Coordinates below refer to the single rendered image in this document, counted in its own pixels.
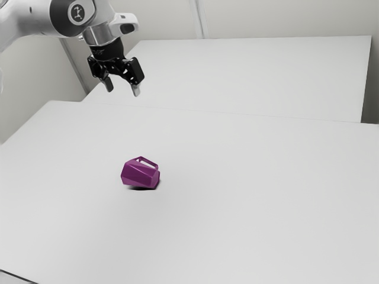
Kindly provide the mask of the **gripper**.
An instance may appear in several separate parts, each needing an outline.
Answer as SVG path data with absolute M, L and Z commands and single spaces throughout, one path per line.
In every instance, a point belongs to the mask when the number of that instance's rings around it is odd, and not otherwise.
M 115 60 L 116 75 L 126 80 L 131 87 L 134 97 L 140 95 L 140 84 L 145 76 L 139 60 L 136 57 L 126 59 L 124 56 L 124 46 L 120 38 L 103 46 L 90 46 L 91 55 L 87 58 L 89 69 L 94 78 L 105 86 L 107 92 L 114 89 L 107 61 Z

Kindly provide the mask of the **purple faceted mug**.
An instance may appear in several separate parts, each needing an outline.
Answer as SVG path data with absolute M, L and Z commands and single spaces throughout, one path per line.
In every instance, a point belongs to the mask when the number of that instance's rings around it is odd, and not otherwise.
M 159 166 L 139 156 L 125 162 L 120 177 L 124 185 L 155 189 L 160 180 Z

